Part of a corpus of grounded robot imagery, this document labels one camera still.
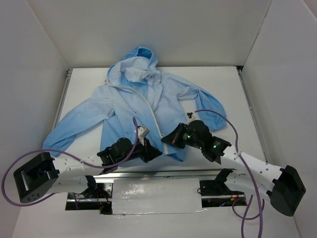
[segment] jacket sleeve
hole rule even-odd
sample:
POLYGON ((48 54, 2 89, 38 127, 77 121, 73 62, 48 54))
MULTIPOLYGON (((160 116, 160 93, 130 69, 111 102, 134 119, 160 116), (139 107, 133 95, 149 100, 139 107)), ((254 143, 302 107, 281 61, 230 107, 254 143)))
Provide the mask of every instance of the jacket sleeve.
MULTIPOLYGON (((195 99, 196 109, 210 109, 226 116, 222 104, 209 92, 189 82, 188 80, 172 73, 162 73, 162 83, 165 84, 177 100, 186 101, 195 99)), ((210 112, 199 112, 200 119, 210 128, 211 131, 218 130, 226 125, 226 121, 210 112)))
POLYGON ((47 136, 43 149, 66 150, 75 140, 76 135, 82 133, 99 122, 109 119, 114 114, 109 92, 100 86, 92 96, 68 112, 47 136))

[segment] white zipper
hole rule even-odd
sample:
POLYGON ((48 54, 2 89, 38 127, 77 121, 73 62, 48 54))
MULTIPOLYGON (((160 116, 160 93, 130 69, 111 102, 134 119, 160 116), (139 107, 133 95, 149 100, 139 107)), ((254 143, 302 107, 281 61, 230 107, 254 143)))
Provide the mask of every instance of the white zipper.
MULTIPOLYGON (((160 132, 159 125, 158 125, 157 119, 155 118, 155 115, 154 115, 154 112, 153 112, 153 110, 152 110, 152 107, 151 107, 149 101, 148 101, 140 92, 138 92, 137 90, 135 90, 135 89, 132 88, 132 87, 121 86, 121 85, 113 85, 113 84, 111 84, 111 83, 109 82, 108 79, 106 79, 106 83, 109 84, 109 86, 111 86, 111 87, 127 88, 127 89, 129 89, 129 90, 132 90, 132 91, 138 93, 138 94, 144 99, 144 101, 148 104, 148 106, 149 106, 149 108, 150 108, 150 110, 151 110, 152 116, 153 116, 153 118, 154 118, 155 125, 157 126, 159 136, 160 136, 161 139, 163 138, 163 135, 162 135, 162 133, 160 132)), ((167 153, 168 153, 168 151, 167 151, 167 145, 166 145, 165 143, 163 143, 163 146, 164 146, 164 152, 165 152, 165 154, 167 154, 167 153)))

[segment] blue hoodie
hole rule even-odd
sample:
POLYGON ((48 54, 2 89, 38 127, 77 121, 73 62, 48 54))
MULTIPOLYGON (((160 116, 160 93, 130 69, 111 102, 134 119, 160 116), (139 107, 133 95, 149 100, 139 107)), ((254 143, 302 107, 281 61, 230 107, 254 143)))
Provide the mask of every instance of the blue hoodie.
MULTIPOLYGON (((122 61, 111 66, 104 85, 97 87, 91 97, 72 109, 47 136, 43 148, 65 150, 82 133, 103 121, 100 150, 111 146, 119 138, 135 138, 135 126, 144 125, 151 145, 163 155, 183 161, 186 150, 162 143, 162 136, 170 134, 186 114, 179 101, 195 99, 197 109, 211 109, 225 116, 222 104, 210 93, 186 79, 156 69, 158 58, 145 47, 136 47, 122 61)), ((211 131, 226 125, 221 117, 199 112, 211 131)))

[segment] hood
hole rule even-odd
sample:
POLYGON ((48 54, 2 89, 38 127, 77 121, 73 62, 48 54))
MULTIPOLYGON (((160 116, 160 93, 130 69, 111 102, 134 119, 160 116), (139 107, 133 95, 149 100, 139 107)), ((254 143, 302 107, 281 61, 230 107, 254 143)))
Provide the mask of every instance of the hood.
POLYGON ((121 84, 123 79, 130 82, 140 82, 143 79, 153 78, 159 73, 155 66, 158 58, 148 48, 138 46, 130 51, 122 61, 112 65, 107 73, 107 79, 113 85, 121 84))

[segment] light blue garment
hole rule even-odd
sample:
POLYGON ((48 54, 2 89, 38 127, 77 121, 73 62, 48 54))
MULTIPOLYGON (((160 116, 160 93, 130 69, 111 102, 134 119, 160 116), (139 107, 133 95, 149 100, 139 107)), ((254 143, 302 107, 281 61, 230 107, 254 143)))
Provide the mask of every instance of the light blue garment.
MULTIPOLYGON (((107 81, 97 87, 91 97, 69 113, 47 136, 43 148, 65 150, 76 135, 103 121, 100 150, 111 146, 121 137, 135 138, 135 126, 149 130, 151 145, 164 155, 183 161, 186 150, 163 144, 161 136, 170 134, 186 114, 179 101, 195 99, 197 109, 215 110, 225 116, 221 103, 210 93, 177 75, 156 70, 158 59, 149 49, 136 47, 124 59, 111 66, 107 81)), ((211 131, 226 125, 225 120, 212 113, 199 112, 211 131)))

